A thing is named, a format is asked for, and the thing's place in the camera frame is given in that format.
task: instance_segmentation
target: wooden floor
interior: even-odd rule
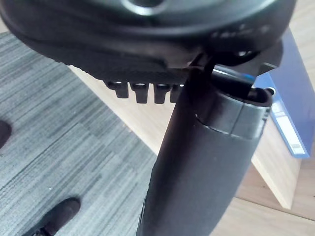
[[[64,65],[0,35],[0,235],[20,236],[69,196],[82,209],[58,235],[135,235],[156,156]],[[313,236],[315,222],[234,199],[212,235]]]

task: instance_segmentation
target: gray carpet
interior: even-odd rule
[[[0,34],[0,235],[20,236],[70,196],[59,236],[134,236],[155,155],[66,66]]]

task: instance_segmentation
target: black shoe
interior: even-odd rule
[[[41,221],[23,236],[54,236],[79,211],[80,200],[69,198],[44,215]]]
[[[11,126],[8,123],[0,120],[0,148],[2,148],[6,141],[8,141],[9,137],[11,136],[11,132]]]

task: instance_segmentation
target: black plastic tab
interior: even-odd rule
[[[128,98],[129,93],[128,93],[128,83],[127,82],[119,82],[119,81],[104,81],[106,86],[114,90],[116,92],[116,95],[118,98]]]
[[[178,97],[183,90],[183,87],[184,87],[184,85],[173,85],[172,90],[171,90],[170,102],[172,102],[172,103],[177,102]]]
[[[165,95],[171,90],[171,85],[168,84],[154,84],[154,102],[163,104],[165,102]]]
[[[136,94],[137,103],[145,104],[148,102],[149,84],[146,83],[133,83],[130,84],[131,89]]]

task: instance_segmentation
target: barcode sticker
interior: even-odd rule
[[[286,140],[290,144],[290,147],[294,154],[305,154],[302,145],[297,137],[293,126],[287,116],[276,118]]]

